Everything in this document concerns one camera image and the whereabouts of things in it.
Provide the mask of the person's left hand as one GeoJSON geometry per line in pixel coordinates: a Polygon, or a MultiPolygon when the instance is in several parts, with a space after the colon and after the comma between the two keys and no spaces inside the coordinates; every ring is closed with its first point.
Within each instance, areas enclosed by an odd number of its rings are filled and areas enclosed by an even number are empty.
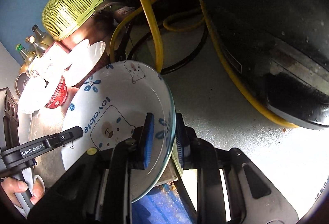
{"type": "MultiPolygon", "coordinates": [[[[3,188],[4,192],[7,194],[7,197],[11,200],[11,202],[19,207],[22,208],[20,202],[16,197],[16,193],[23,193],[28,189],[28,185],[23,182],[19,181],[14,178],[5,178],[1,181],[1,187],[3,188]]],[[[40,178],[35,178],[34,186],[32,188],[32,197],[30,199],[31,203],[35,205],[45,194],[45,187],[40,180],[40,178]]]]}

